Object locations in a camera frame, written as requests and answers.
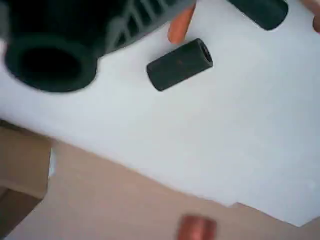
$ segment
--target copper cylinder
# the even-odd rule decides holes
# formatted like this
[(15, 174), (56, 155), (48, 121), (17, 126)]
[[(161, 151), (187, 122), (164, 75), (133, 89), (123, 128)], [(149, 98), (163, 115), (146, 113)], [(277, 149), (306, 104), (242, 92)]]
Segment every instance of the copper cylinder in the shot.
[(196, 4), (193, 4), (172, 20), (168, 32), (168, 39), (172, 44), (181, 44), (185, 40), (195, 9)]
[(317, 15), (313, 19), (313, 29), (320, 34), (320, 15)]
[(177, 240), (213, 240), (217, 223), (207, 217), (186, 215), (181, 219)]
[(320, 0), (301, 0), (301, 2), (314, 15), (320, 15)]

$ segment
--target black rubber tube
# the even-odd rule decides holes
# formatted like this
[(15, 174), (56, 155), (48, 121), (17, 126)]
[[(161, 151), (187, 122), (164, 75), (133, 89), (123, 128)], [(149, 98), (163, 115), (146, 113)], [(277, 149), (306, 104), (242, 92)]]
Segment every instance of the black rubber tube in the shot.
[(208, 48), (198, 38), (149, 63), (146, 71), (153, 86), (161, 92), (212, 67)]
[(289, 6), (283, 0), (228, 0), (264, 30), (277, 28), (287, 17)]

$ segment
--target brown cardboard box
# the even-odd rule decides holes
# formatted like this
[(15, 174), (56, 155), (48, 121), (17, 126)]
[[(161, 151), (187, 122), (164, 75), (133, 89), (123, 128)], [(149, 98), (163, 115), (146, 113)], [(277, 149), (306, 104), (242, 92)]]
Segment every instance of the brown cardboard box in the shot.
[(0, 240), (45, 197), (51, 144), (19, 128), (0, 126)]

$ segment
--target black plastic part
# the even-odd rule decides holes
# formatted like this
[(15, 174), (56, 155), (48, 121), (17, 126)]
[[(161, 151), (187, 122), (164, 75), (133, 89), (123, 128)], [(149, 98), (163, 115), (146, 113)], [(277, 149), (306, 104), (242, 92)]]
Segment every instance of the black plastic part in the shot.
[(212, 67), (208, 48), (198, 38), (149, 63), (146, 71), (153, 86), (161, 92)]
[(38, 90), (88, 86), (99, 58), (124, 48), (196, 0), (0, 0), (5, 64)]
[(228, 0), (264, 30), (277, 28), (287, 17), (289, 6), (283, 0)]

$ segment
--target white surface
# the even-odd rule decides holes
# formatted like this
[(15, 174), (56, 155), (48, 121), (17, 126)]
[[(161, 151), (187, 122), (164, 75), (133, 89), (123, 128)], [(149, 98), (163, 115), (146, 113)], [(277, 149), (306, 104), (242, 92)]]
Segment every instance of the white surface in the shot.
[(180, 191), (240, 202), (301, 226), (320, 216), (320, 35), (296, 1), (267, 32), (224, 0), (197, 6), (188, 39), (214, 68), (163, 93), (146, 65), (173, 49), (168, 26), (108, 55), (72, 94), (0, 72), (0, 116), (113, 159)]

